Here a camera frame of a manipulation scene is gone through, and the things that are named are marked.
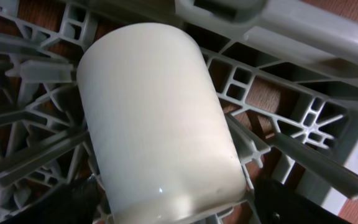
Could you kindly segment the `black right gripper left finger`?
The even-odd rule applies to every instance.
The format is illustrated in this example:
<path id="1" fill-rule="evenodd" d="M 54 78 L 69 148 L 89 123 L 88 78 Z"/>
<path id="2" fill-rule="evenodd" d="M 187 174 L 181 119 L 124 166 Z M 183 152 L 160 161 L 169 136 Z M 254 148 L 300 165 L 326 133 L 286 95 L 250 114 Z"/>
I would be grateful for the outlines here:
<path id="1" fill-rule="evenodd" d="M 2 224 L 88 224 L 93 222 L 99 202 L 97 180 L 78 179 Z"/>

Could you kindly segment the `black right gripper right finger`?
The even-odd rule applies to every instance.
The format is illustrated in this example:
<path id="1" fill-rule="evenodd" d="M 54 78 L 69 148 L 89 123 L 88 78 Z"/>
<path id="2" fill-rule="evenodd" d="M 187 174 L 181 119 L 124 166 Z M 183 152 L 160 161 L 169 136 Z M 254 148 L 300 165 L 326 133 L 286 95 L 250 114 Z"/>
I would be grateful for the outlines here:
<path id="1" fill-rule="evenodd" d="M 273 179 L 261 179 L 254 205 L 262 224 L 350 224 Z"/>

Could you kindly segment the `cream white cup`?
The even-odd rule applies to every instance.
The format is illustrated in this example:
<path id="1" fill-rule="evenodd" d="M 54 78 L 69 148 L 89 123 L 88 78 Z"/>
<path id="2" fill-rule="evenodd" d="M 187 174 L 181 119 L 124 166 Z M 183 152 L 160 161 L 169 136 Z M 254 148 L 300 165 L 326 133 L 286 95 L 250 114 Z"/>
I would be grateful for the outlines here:
<path id="1" fill-rule="evenodd" d="M 191 223 L 244 196 L 213 81 L 186 32 L 116 29 L 85 52 L 76 79 L 115 223 Z"/>

